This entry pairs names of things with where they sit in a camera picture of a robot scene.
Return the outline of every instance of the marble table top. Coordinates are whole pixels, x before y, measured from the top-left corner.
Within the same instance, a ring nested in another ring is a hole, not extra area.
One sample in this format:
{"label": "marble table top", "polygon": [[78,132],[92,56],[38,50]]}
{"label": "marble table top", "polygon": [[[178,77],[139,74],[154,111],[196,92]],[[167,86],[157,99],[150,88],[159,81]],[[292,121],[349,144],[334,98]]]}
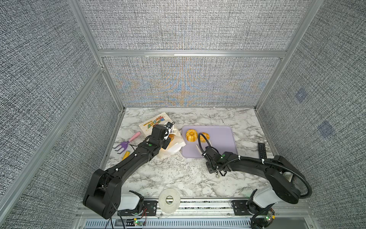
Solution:
{"label": "marble table top", "polygon": [[[250,108],[127,108],[114,146],[140,131],[139,124],[163,112],[180,131],[184,125],[230,126],[239,155],[258,158],[257,142],[264,142],[267,157],[273,158],[254,110]],[[141,134],[132,144],[137,145],[144,138]],[[118,164],[123,155],[112,149],[105,168]],[[164,159],[156,156],[127,179],[122,193],[133,190],[145,198],[159,197],[164,189],[175,188],[182,197],[249,197],[254,189],[268,184],[262,177],[243,172],[228,172],[225,177],[216,178],[214,173],[209,174],[205,162],[204,158],[185,159],[179,152]]]}

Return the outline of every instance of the white tape roll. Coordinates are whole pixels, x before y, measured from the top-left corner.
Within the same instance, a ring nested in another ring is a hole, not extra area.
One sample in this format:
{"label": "white tape roll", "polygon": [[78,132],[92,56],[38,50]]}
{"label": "white tape roll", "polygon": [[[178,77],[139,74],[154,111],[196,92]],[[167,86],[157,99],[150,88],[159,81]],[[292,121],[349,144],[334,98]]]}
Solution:
{"label": "white tape roll", "polygon": [[[173,202],[171,204],[167,203],[167,197],[171,196]],[[175,212],[180,205],[180,194],[177,190],[173,188],[164,189],[159,195],[159,207],[165,213]]]}

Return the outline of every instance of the purple tray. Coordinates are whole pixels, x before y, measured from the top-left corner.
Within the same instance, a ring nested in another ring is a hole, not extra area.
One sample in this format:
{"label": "purple tray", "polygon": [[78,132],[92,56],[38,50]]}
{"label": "purple tray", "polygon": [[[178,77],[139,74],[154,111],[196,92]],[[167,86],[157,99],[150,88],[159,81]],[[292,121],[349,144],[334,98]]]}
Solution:
{"label": "purple tray", "polygon": [[[183,126],[182,127],[182,137],[186,142],[186,145],[182,147],[182,155],[185,158],[202,158],[201,152],[198,151],[196,145],[198,146],[198,140],[195,142],[190,142],[186,139],[186,133],[188,130],[194,129],[197,133],[208,133],[210,135],[209,141],[211,145],[215,147],[220,154],[223,152],[232,152],[238,154],[236,149],[236,144],[234,140],[234,135],[230,126]],[[202,148],[205,149],[207,143],[202,143]]]}

